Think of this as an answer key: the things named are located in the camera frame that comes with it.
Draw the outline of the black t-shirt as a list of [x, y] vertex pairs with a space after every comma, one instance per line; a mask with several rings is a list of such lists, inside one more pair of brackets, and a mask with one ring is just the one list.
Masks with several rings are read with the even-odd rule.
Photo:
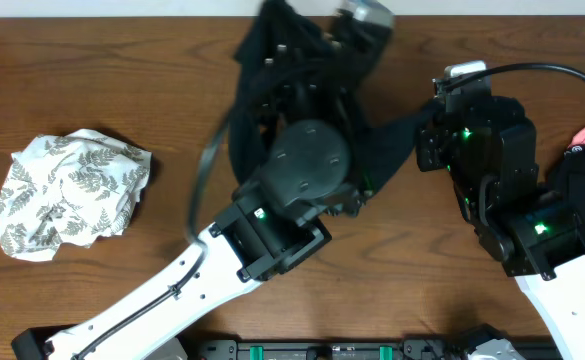
[[442, 105], [385, 125], [369, 123], [357, 92], [393, 34], [394, 16], [377, 1], [346, 1], [322, 30], [285, 1], [265, 1], [234, 59], [240, 65], [228, 115], [229, 155], [244, 184], [273, 152], [280, 124], [324, 121], [352, 151], [347, 182], [370, 198], [396, 174], [415, 147], [415, 133]]

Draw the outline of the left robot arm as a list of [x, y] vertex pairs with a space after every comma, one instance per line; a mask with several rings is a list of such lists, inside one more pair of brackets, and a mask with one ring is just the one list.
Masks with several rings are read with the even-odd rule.
[[378, 188], [357, 88], [377, 65], [391, 19], [350, 12], [328, 31], [292, 16], [258, 19], [236, 53], [232, 107], [202, 154], [199, 202], [222, 143], [238, 180], [231, 204], [171, 264], [96, 317], [32, 328], [20, 359], [144, 359], [216, 307], [286, 273], [330, 241], [321, 216], [356, 216]]

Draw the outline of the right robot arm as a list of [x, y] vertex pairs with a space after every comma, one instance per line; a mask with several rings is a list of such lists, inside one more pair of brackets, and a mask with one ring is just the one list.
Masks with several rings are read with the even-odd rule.
[[483, 249], [517, 282], [561, 356], [585, 359], [585, 223], [575, 206], [540, 184], [536, 128], [514, 99], [480, 80], [450, 90], [417, 133], [422, 171], [445, 169], [462, 217]]

